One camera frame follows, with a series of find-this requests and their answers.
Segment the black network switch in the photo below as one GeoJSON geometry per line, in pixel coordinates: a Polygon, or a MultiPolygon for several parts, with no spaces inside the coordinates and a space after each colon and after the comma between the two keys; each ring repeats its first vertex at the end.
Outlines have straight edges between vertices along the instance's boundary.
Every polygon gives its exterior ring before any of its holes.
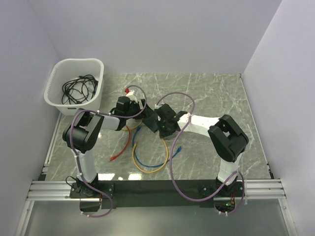
{"type": "Polygon", "coordinates": [[[157,125],[157,114],[153,113],[147,118],[142,119],[142,122],[153,132],[156,133],[158,131],[157,125]]]}

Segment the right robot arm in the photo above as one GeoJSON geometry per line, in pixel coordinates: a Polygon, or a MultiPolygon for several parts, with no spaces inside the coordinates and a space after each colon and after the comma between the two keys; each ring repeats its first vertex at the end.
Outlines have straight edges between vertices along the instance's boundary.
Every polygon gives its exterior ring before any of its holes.
{"type": "Polygon", "coordinates": [[[185,111],[176,113],[169,105],[156,106],[157,127],[161,137],[168,137],[176,131],[203,135],[211,139],[221,158],[220,170],[216,177],[217,192],[228,196],[234,190],[239,162],[249,139],[230,115],[209,118],[192,115],[185,111]]]}

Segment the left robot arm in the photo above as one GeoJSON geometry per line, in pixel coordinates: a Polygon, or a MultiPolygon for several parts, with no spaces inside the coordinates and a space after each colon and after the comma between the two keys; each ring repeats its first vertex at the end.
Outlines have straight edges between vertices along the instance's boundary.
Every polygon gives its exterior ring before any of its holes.
{"type": "Polygon", "coordinates": [[[130,118],[142,120],[154,114],[145,99],[136,101],[127,96],[118,98],[116,106],[105,116],[100,112],[80,110],[68,129],[63,132],[63,140],[71,149],[76,163],[77,185],[92,198],[98,194],[98,173],[95,169],[92,148],[97,142],[101,129],[120,131],[130,118]]]}

